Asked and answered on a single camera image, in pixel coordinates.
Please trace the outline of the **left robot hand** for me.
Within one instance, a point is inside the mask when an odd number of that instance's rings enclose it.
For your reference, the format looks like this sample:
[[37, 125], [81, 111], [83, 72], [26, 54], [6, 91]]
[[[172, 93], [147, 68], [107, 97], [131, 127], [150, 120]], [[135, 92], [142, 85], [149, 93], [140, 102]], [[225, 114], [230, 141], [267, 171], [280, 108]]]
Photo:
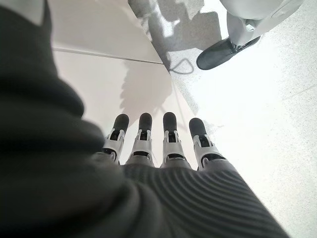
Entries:
[[164, 159], [153, 165], [152, 118], [119, 163], [129, 118], [109, 136], [58, 76], [45, 0], [0, 3], [0, 235], [3, 238], [285, 238], [287, 233], [189, 122], [198, 169], [180, 151], [176, 117], [163, 117]]

